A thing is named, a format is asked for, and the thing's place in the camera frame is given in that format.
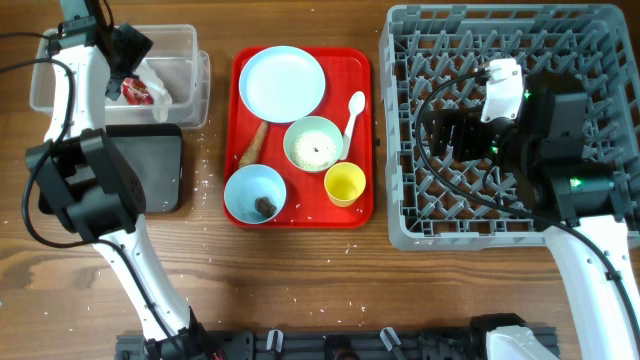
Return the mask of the light blue plate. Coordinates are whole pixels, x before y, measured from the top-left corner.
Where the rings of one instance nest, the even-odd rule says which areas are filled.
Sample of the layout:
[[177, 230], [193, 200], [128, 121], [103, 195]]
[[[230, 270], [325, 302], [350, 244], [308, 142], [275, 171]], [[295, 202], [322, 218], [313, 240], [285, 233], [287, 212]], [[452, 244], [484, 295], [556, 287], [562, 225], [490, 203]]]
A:
[[245, 107], [270, 123], [290, 123], [321, 103], [326, 77], [318, 60], [292, 46], [274, 46], [253, 55], [241, 70], [239, 94]]

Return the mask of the light blue bowl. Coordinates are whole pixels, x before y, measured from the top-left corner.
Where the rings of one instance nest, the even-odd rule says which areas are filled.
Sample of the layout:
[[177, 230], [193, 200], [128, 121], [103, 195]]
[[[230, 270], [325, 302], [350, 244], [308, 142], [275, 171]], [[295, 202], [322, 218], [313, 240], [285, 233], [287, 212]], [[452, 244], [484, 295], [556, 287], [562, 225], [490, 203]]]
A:
[[[256, 202], [266, 198], [270, 211], [263, 215]], [[224, 204], [235, 219], [258, 225], [273, 220], [284, 208], [287, 188], [282, 176], [273, 168], [252, 164], [234, 172], [224, 188]]]

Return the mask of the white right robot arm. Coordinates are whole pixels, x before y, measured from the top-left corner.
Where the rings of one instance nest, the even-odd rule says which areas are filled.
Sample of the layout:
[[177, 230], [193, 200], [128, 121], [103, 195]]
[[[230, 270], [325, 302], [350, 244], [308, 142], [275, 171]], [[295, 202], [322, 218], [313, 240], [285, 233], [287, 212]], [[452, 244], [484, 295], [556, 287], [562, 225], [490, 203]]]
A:
[[425, 167], [451, 147], [458, 162], [488, 158], [512, 174], [521, 210], [436, 178], [472, 202], [541, 226], [585, 358], [638, 358], [639, 291], [629, 260], [628, 200], [610, 166], [582, 155], [587, 90], [571, 75], [515, 70], [473, 77], [486, 87], [483, 106], [419, 108], [415, 139]]

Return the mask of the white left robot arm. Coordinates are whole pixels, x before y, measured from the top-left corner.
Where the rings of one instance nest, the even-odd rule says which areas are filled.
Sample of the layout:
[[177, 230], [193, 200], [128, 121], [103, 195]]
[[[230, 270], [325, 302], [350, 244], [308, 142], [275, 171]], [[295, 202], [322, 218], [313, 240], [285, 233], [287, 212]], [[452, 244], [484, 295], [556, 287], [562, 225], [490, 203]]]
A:
[[43, 213], [80, 237], [65, 248], [91, 246], [109, 263], [143, 327], [139, 350], [119, 348], [117, 358], [222, 359], [224, 352], [163, 269], [147, 232], [142, 184], [105, 128], [105, 101], [120, 96], [153, 43], [129, 24], [116, 26], [105, 1], [60, 6], [64, 19], [46, 36], [40, 60], [55, 69], [51, 124], [43, 143], [25, 155], [25, 228], [40, 244], [61, 246], [32, 223], [29, 203], [38, 189]]

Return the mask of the brown carrot stick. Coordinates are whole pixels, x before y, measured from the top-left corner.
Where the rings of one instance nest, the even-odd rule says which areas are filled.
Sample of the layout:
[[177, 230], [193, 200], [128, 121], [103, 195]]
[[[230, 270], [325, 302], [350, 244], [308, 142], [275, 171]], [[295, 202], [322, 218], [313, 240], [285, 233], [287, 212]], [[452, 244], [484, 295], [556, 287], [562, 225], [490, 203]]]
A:
[[268, 131], [268, 123], [262, 121], [259, 125], [250, 145], [239, 160], [238, 168], [244, 168], [256, 164], [261, 153], [262, 145]]

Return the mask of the dark brown food lump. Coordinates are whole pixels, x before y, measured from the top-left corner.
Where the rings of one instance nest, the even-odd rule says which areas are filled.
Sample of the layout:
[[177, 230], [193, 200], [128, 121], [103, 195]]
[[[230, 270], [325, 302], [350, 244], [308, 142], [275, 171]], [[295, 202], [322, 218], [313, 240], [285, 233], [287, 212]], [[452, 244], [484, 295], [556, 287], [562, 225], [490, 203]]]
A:
[[255, 209], [264, 218], [271, 218], [275, 215], [277, 206], [274, 205], [267, 196], [255, 200]]

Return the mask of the green bowl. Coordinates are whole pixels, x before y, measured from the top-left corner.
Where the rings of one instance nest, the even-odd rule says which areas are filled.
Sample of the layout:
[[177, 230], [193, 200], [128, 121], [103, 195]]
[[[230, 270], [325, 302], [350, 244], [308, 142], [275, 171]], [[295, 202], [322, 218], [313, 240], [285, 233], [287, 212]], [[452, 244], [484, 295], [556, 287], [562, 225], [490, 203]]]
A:
[[[328, 166], [326, 169], [323, 169], [321, 171], [305, 171], [299, 168], [298, 166], [296, 166], [292, 160], [291, 150], [292, 150], [292, 145], [295, 139], [298, 136], [300, 136], [302, 133], [308, 132], [308, 131], [319, 131], [329, 135], [337, 147], [337, 155], [334, 162], [330, 166]], [[289, 126], [284, 136], [283, 149], [284, 149], [286, 158], [296, 168], [305, 172], [318, 173], [318, 172], [328, 170], [331, 166], [333, 166], [338, 161], [343, 149], [343, 136], [340, 129], [331, 120], [324, 117], [320, 117], [320, 116], [308, 116], [295, 121]]]

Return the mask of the white rice pile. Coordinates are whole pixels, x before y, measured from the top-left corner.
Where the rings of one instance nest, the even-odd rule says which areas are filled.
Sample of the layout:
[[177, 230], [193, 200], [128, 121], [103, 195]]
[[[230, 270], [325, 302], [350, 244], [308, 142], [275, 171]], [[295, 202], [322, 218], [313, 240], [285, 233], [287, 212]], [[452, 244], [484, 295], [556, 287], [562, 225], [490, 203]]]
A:
[[337, 155], [332, 138], [319, 131], [308, 131], [298, 136], [291, 150], [296, 166], [305, 171], [321, 171], [330, 166]]

